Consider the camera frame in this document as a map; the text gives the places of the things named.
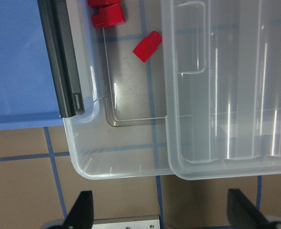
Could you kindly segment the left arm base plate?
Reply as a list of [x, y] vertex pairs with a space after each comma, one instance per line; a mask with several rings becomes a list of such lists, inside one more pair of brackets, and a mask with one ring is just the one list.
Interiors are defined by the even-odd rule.
[[159, 216], [94, 220], [93, 229], [160, 229]]

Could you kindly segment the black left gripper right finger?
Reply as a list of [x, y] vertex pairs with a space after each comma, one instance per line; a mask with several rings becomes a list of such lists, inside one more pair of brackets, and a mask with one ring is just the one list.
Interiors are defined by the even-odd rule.
[[227, 193], [227, 219], [233, 229], [268, 229], [268, 220], [239, 190]]

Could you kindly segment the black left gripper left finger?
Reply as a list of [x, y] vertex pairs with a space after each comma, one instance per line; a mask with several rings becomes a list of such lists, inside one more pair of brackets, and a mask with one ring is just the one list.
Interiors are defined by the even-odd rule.
[[91, 229], [94, 223], [92, 191], [80, 192], [63, 226], [66, 229]]

